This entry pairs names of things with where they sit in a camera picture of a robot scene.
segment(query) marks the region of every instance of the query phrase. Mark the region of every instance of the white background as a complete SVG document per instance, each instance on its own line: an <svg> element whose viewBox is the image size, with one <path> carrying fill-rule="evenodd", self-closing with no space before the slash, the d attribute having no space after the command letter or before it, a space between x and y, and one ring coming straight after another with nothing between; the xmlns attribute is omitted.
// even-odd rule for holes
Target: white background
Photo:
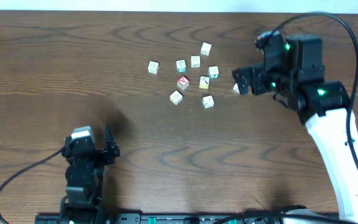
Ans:
<svg viewBox="0 0 358 224"><path fill-rule="evenodd" d="M0 9L358 13L358 0L0 0Z"/></svg>

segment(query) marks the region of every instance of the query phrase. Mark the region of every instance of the tabletop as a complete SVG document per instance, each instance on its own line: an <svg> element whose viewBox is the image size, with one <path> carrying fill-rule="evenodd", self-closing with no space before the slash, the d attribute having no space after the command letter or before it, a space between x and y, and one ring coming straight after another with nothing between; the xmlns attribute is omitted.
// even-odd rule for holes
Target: tabletop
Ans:
<svg viewBox="0 0 358 224"><path fill-rule="evenodd" d="M121 149L106 168L104 206L144 213L234 213L303 204L336 212L319 151L296 113L271 94L240 96L231 71L263 60L254 40L290 14L0 11L0 184L90 125L103 146L109 125ZM358 15L341 15L358 38ZM286 34L318 34L327 80L351 90L355 56L335 21L294 22ZM212 45L174 105L177 60ZM160 64L157 75L149 62ZM219 78L199 89L208 67ZM202 97L214 106L204 109ZM358 127L358 94L355 104ZM0 195L11 223L58 212L68 163L54 157Z"/></svg>

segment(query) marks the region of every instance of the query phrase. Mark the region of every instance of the small cube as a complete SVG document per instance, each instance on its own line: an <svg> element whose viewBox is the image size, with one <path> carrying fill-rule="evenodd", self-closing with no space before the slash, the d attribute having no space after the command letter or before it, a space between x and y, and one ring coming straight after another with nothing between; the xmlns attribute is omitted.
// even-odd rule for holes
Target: small cube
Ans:
<svg viewBox="0 0 358 224"><path fill-rule="evenodd" d="M208 69L209 78L218 78L219 77L219 70L218 66L212 66Z"/></svg>
<svg viewBox="0 0 358 224"><path fill-rule="evenodd" d="M212 45L203 43L203 46L201 47L201 54L209 56L209 51L211 50Z"/></svg>
<svg viewBox="0 0 358 224"><path fill-rule="evenodd" d="M186 78L186 76L182 76L178 79L178 86L182 90L185 90L189 86L189 79Z"/></svg>
<svg viewBox="0 0 358 224"><path fill-rule="evenodd" d="M239 85L235 84L233 87L233 90L236 91L238 94L240 94Z"/></svg>
<svg viewBox="0 0 358 224"><path fill-rule="evenodd" d="M186 62L184 60L177 61L177 70L178 72L186 71Z"/></svg>
<svg viewBox="0 0 358 224"><path fill-rule="evenodd" d="M200 88L208 89L209 87L209 77L200 77Z"/></svg>
<svg viewBox="0 0 358 224"><path fill-rule="evenodd" d="M203 105L204 108L210 108L214 106L214 99L212 98L212 96L206 96L203 97Z"/></svg>
<svg viewBox="0 0 358 224"><path fill-rule="evenodd" d="M149 63L149 72L153 73L153 74L157 74L159 67L160 66L158 65L158 62L150 61L150 63Z"/></svg>
<svg viewBox="0 0 358 224"><path fill-rule="evenodd" d="M183 99L183 96L178 92L178 90L175 90L170 96L169 99L172 101L174 105L177 105L181 102Z"/></svg>
<svg viewBox="0 0 358 224"><path fill-rule="evenodd" d="M191 67L198 68L201 65L200 56L191 56Z"/></svg>

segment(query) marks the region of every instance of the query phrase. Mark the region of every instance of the white cube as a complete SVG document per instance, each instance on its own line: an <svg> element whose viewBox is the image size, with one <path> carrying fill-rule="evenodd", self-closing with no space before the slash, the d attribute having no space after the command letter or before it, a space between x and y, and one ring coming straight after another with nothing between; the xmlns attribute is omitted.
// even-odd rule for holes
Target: white cube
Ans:
<svg viewBox="0 0 358 224"><path fill-rule="evenodd" d="M212 98L212 96L203 97L203 105L204 105L204 108L213 107L214 106L214 99Z"/></svg>
<svg viewBox="0 0 358 224"><path fill-rule="evenodd" d="M208 89L209 87L209 77L200 77L200 88Z"/></svg>
<svg viewBox="0 0 358 224"><path fill-rule="evenodd" d="M209 51L211 50L212 45L203 43L203 46L201 47L201 54L209 56Z"/></svg>
<svg viewBox="0 0 358 224"><path fill-rule="evenodd" d="M218 66L212 66L208 69L209 78L218 78L219 77L219 70Z"/></svg>
<svg viewBox="0 0 358 224"><path fill-rule="evenodd" d="M160 66L158 65L158 62L150 61L150 63L149 63L149 72L153 73L153 74L157 74L159 67Z"/></svg>
<svg viewBox="0 0 358 224"><path fill-rule="evenodd" d="M177 91L175 90L170 96L169 99L172 101L173 104L177 105L178 103L181 102L181 100L183 99L183 96Z"/></svg>
<svg viewBox="0 0 358 224"><path fill-rule="evenodd" d="M182 90L185 90L188 86L189 86L189 79L186 78L186 76L181 76L178 79L178 86L179 88L181 88Z"/></svg>
<svg viewBox="0 0 358 224"><path fill-rule="evenodd" d="M178 72L186 71L186 62L184 60L177 61L177 70Z"/></svg>
<svg viewBox="0 0 358 224"><path fill-rule="evenodd" d="M191 67L198 68L201 65L200 56L191 56Z"/></svg>
<svg viewBox="0 0 358 224"><path fill-rule="evenodd" d="M233 90L240 94L239 85L235 84Z"/></svg>

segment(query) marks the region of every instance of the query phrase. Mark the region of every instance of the yellow-sided cube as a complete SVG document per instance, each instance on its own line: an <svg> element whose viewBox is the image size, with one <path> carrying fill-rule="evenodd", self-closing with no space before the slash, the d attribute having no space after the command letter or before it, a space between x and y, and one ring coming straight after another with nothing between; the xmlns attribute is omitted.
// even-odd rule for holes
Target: yellow-sided cube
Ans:
<svg viewBox="0 0 358 224"><path fill-rule="evenodd" d="M208 89L209 87L209 77L200 77L200 88Z"/></svg>

